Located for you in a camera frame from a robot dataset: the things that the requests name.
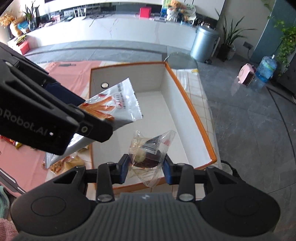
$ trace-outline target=pink towel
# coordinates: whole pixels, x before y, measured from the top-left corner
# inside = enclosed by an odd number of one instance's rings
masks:
[[[0,218],[0,241],[11,241],[18,232],[13,222]]]
[[[99,67],[102,61],[54,62],[45,70],[64,87],[77,95],[81,95],[90,81],[91,69]],[[71,64],[63,67],[60,64]]]

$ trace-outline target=power outlet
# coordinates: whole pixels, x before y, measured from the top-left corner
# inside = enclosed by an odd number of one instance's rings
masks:
[[[252,49],[253,45],[249,44],[248,42],[244,42],[244,47],[246,47],[247,49]]]

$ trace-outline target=vase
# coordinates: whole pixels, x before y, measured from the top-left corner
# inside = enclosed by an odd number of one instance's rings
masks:
[[[217,58],[222,60],[223,62],[225,62],[225,60],[227,60],[227,56],[228,56],[230,49],[231,48],[229,46],[222,44],[219,49],[219,52],[217,54]]]
[[[34,21],[29,21],[29,30],[30,32],[36,29],[36,23]]]
[[[17,18],[16,20],[14,20],[9,28],[10,28],[10,31],[11,33],[15,36],[15,37],[19,37],[21,35],[23,35],[23,32],[17,27],[19,23],[22,23],[25,21],[25,18],[24,17],[20,17],[20,18]]]
[[[235,48],[235,46],[232,44],[232,45],[230,46],[230,50],[229,50],[229,53],[228,53],[228,55],[227,55],[227,60],[231,60],[231,59],[233,58],[233,56],[234,56],[234,54],[235,54],[235,51],[236,51],[236,48]]]
[[[6,27],[6,31],[7,31],[7,35],[8,35],[9,40],[12,40],[14,38],[14,36],[12,35],[9,26]]]

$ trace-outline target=wall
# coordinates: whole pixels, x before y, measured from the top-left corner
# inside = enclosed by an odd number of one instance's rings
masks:
[[[239,21],[245,16],[244,20],[239,24],[240,28],[256,28],[253,31],[244,31],[242,34],[247,38],[239,38],[234,41],[236,53],[248,59],[248,49],[243,47],[245,41],[256,47],[267,24],[267,17],[270,15],[269,10],[264,7],[261,0],[225,0],[223,12],[227,19],[227,24]],[[217,28],[222,30],[223,18],[218,21]],[[252,55],[254,48],[250,50],[249,56]]]
[[[274,27],[276,19],[285,21],[286,26],[291,26],[296,22],[296,10],[285,0],[276,0],[272,15],[274,18],[268,21],[265,31],[252,55],[252,61],[260,62],[262,57],[272,55],[280,44],[283,33]]]

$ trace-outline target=snack packet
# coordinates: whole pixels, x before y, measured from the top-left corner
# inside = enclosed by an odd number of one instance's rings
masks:
[[[1,135],[0,135],[0,139],[3,139],[5,141],[7,141],[8,143],[14,145],[15,146],[15,149],[18,149],[19,147],[22,146],[22,143],[17,142],[17,141],[14,141],[14,140],[11,140],[11,139],[9,139],[7,137],[4,137],[4,136],[1,136]]]
[[[126,124],[142,119],[139,103],[129,78],[91,97],[81,104],[79,108],[98,119],[110,123],[113,127],[113,131]],[[63,155],[58,156],[46,153],[45,168],[49,168],[52,164],[84,148],[92,142],[94,142],[94,140],[90,138],[74,134]]]
[[[78,153],[75,152],[70,156],[59,160],[55,164],[51,165],[49,169],[56,175],[60,175],[70,170],[73,167],[84,165],[84,161],[81,157],[78,156]]]
[[[144,138],[136,131],[129,148],[130,172],[133,172],[147,187],[158,183],[168,148],[176,132],[170,130],[154,138]]]

